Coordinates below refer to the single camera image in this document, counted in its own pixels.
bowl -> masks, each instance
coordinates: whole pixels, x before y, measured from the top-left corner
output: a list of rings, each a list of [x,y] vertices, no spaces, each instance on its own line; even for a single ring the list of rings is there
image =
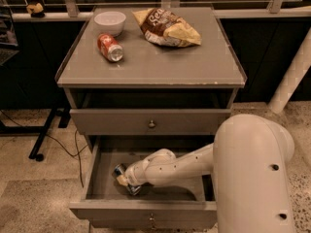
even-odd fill
[[[95,18],[96,33],[107,33],[114,37],[120,35],[124,29],[126,15],[121,12],[104,12]]]

black cable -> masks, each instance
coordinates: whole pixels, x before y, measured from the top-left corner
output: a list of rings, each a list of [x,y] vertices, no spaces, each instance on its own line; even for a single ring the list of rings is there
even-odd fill
[[[25,126],[19,124],[18,122],[14,121],[13,119],[11,119],[8,115],[6,115],[2,110],[0,110],[0,112],[8,119],[10,120],[11,122],[13,122],[14,124],[16,124],[17,126],[19,127],[22,127],[22,128],[26,128]],[[50,136],[48,134],[46,134],[47,137],[55,140],[66,152],[69,156],[71,156],[72,158],[75,158],[76,156],[78,156],[78,160],[79,160],[79,176],[80,176],[80,182],[81,182],[81,185],[82,187],[84,187],[84,183],[83,183],[83,179],[82,179],[82,163],[81,163],[81,157],[80,157],[80,153],[87,147],[87,145],[85,145],[83,148],[81,148],[79,150],[78,148],[78,143],[77,143],[77,133],[78,133],[78,130],[76,130],[75,132],[75,144],[76,144],[76,149],[77,149],[77,153],[76,154],[72,154],[71,152],[69,152],[69,150],[67,148],[65,148],[57,139],[55,139],[53,136]]]

floor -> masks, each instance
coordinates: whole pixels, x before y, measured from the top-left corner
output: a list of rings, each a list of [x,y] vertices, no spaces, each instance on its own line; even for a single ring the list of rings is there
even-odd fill
[[[311,102],[290,102],[278,115],[265,103],[234,104],[233,114],[259,115],[285,126],[294,137],[295,154],[287,165],[294,221],[297,233],[311,232]],[[5,111],[21,125],[42,125],[49,110]],[[15,124],[3,114],[8,126]],[[35,136],[0,137],[0,232],[149,232],[149,230],[95,229],[88,221],[77,219],[68,209],[82,192],[78,157],[70,156],[85,147],[84,137],[77,134],[70,120],[67,128],[58,128],[56,116],[40,148],[42,162],[28,158]],[[90,151],[81,153],[82,177],[86,175]],[[165,232],[199,232],[196,229],[174,229]],[[217,224],[203,232],[217,233]]]

brown snack bag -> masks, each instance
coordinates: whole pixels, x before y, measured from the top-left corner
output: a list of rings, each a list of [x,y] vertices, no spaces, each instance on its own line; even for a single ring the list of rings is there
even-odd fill
[[[183,18],[162,8],[133,12],[149,42],[161,46],[201,45],[201,36]]]

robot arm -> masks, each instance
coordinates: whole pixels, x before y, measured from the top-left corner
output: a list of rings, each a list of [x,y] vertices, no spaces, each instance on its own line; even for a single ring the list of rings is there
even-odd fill
[[[284,127],[239,115],[221,125],[214,144],[179,158],[159,150],[130,165],[121,177],[124,185],[140,187],[212,174],[219,232],[294,233],[285,168],[293,154],[294,141]]]

